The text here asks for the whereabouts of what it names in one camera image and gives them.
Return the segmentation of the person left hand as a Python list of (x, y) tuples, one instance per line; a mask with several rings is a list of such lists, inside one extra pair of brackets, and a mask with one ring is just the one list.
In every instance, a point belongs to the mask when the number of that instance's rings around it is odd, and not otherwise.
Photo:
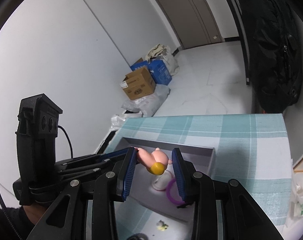
[(34, 224), (36, 225), (38, 223), (38, 221), (41, 219), (41, 217), (45, 214), (46, 212), (46, 208), (41, 206), (41, 205), (37, 205), (37, 204), (33, 204), (33, 205), (24, 205), (23, 209), (28, 217), (28, 219)]

